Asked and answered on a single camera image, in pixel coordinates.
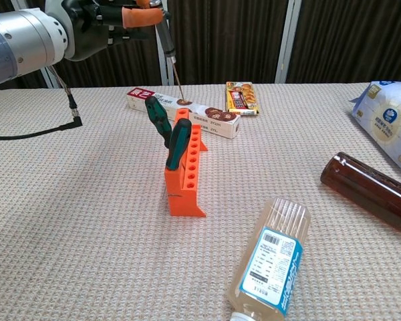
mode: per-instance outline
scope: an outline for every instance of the table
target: table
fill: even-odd
[[[163,140],[127,107],[130,88],[75,89],[83,127],[0,142],[0,320],[228,320],[227,288],[274,195],[312,215],[288,320],[401,320],[401,234],[319,180],[344,151],[401,181],[350,116],[366,86],[255,85],[261,115],[238,137],[203,133],[204,219],[169,215]],[[224,106],[225,85],[184,93]],[[71,120],[62,90],[0,97],[0,135]]]

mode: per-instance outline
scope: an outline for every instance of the bottle label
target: bottle label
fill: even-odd
[[[298,240],[263,228],[240,291],[286,316],[303,248]]]

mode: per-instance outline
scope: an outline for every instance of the curtain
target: curtain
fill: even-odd
[[[287,0],[168,0],[183,84],[275,81]]]
[[[287,82],[401,81],[401,0],[303,0]]]
[[[0,13],[13,11],[10,0],[0,0]],[[41,72],[36,71],[0,84],[0,90],[13,88],[46,88]]]
[[[45,9],[45,0],[27,0],[30,7]],[[120,87],[161,85],[153,27],[146,28],[146,41],[130,41],[109,47],[82,62],[63,60],[55,65],[71,87]]]

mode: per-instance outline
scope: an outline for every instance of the screwdriver shaft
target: screwdriver shaft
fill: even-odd
[[[177,84],[178,84],[178,87],[180,88],[181,98],[182,98],[184,101],[186,101],[186,100],[184,99],[184,94],[182,93],[180,78],[178,77],[178,73],[176,72],[175,64],[172,64],[172,68],[174,68],[174,74],[175,74],[175,78],[176,78],[176,82],[177,82]]]

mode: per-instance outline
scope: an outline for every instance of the screwdriver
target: screwdriver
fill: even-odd
[[[163,4],[161,0],[153,0],[150,1],[150,6],[151,7],[158,7],[161,8],[161,10],[163,10]],[[172,69],[174,70],[175,73],[175,78],[176,78],[176,82],[178,84],[178,88],[180,89],[180,93],[181,93],[181,98],[182,100],[186,101],[186,99],[184,98],[184,94],[182,93],[182,89],[181,89],[181,83],[180,83],[180,78],[178,77],[178,73],[176,72],[176,67],[175,67],[175,63],[176,63],[176,58],[175,58],[175,47],[174,47],[174,43],[172,42],[172,38],[171,38],[171,34],[169,31],[169,27],[168,27],[168,23],[166,22],[166,17],[168,16],[168,13],[164,13],[165,15],[165,19],[163,19],[160,23],[158,23],[156,25],[156,30],[158,32],[158,36],[160,39],[160,44],[162,45],[163,48],[163,52],[166,58],[168,58],[172,64]]]
[[[172,127],[168,120],[168,114],[165,108],[160,104],[158,98],[150,96],[145,101],[147,107],[147,113],[150,121],[155,125],[159,134],[165,140],[165,147],[169,148],[169,142],[172,134]]]
[[[180,160],[187,149],[192,134],[192,122],[187,118],[180,118],[172,131],[169,143],[169,155],[166,160],[166,168],[176,171],[180,166]]]

